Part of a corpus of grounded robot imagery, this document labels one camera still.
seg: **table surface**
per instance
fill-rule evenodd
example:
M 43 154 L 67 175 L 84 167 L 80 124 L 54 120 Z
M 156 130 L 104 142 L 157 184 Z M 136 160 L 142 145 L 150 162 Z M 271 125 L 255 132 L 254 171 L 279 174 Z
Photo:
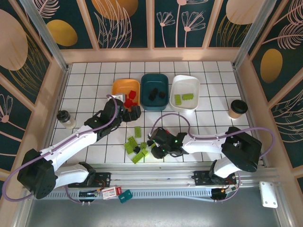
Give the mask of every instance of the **table surface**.
M 239 88 L 230 62 L 216 61 L 178 61 L 178 62 L 97 62 L 74 63 L 64 92 L 61 110 L 67 110 L 77 121 L 73 130 L 65 129 L 56 122 L 51 144 L 56 144 L 75 132 L 94 113 L 103 110 L 107 102 L 106 95 L 111 94 L 112 84 L 117 79 L 136 79 L 139 82 L 146 73 L 163 73 L 171 83 L 176 75 L 190 75 L 200 81 L 199 105 L 196 111 L 186 115 L 191 124 L 192 134 L 214 135 L 226 132 L 228 127 L 240 129 L 249 127 L 247 116 L 244 114 L 236 120 L 228 116 L 230 103 L 241 99 Z M 102 138 L 97 143 L 84 148 L 71 157 L 67 163 L 76 164 L 86 161 L 89 164 L 102 163 L 132 163 L 134 154 L 128 155 L 123 144 L 127 138 L 134 136 L 134 127 L 141 126 L 142 137 L 138 143 L 147 141 L 147 134 L 152 125 L 161 115 L 173 113 L 170 105 L 161 112 L 144 111 L 134 122 L 123 122 L 121 126 Z M 164 117 L 157 126 L 164 127 L 170 133 L 186 132 L 187 124 L 178 116 Z M 220 154 L 194 153 L 181 157 L 167 155 L 164 159 L 155 159 L 149 154 L 141 163 L 160 162 L 209 162 L 222 158 Z

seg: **yellow circle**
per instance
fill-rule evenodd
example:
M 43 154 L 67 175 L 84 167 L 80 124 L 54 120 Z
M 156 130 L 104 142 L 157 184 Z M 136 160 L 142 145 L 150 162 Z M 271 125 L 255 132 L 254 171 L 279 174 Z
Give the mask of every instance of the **yellow circle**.
M 56 43 L 62 46 L 72 46 L 78 40 L 75 29 L 63 20 L 52 20 L 47 23 L 47 28 Z
M 228 0 L 226 16 L 237 25 L 247 25 L 255 21 L 264 0 Z
M 283 57 L 280 51 L 269 49 L 263 55 L 261 61 L 261 78 L 270 84 L 279 76 L 283 65 Z
M 27 60 L 27 35 L 21 24 L 0 9 L 0 65 L 7 70 L 19 70 Z
M 131 17 L 138 8 L 138 0 L 91 0 L 96 10 L 103 17 L 111 20 L 125 19 L 125 17 L 121 15 L 121 12 L 119 13 L 116 1 L 122 13 L 123 8 L 125 8 L 129 17 Z

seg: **flower illustration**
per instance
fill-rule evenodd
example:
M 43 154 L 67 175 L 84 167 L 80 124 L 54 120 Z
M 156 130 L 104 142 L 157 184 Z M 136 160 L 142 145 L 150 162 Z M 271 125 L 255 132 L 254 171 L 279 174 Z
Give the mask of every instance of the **flower illustration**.
M 163 27 L 173 25 L 176 23 L 176 21 L 173 20 L 173 15 L 171 14 L 171 12 L 169 12 L 169 13 L 164 12 L 163 14 L 161 12 L 159 12 L 159 13 L 157 13 L 157 18 L 158 18 L 158 21 L 160 23 L 161 30 L 162 30 L 162 39 L 163 39 L 164 47 L 166 47 Z
M 176 47 L 178 47 L 178 25 L 179 25 L 179 15 L 181 6 L 193 5 L 208 2 L 208 0 L 177 0 L 179 5 L 177 12 L 177 24 L 176 24 Z
M 3 94 L 0 94 L 0 122 L 6 123 L 9 121 L 9 114 L 13 107 L 13 98 L 10 96 L 4 98 Z
M 184 26 L 184 31 L 185 31 L 185 46 L 186 47 L 186 37 L 187 33 L 190 31 L 197 31 L 205 28 L 205 23 L 203 23 L 204 17 L 203 17 L 203 12 L 197 13 L 197 12 L 192 12 L 191 15 L 188 17 L 188 11 L 182 13 L 182 22 Z

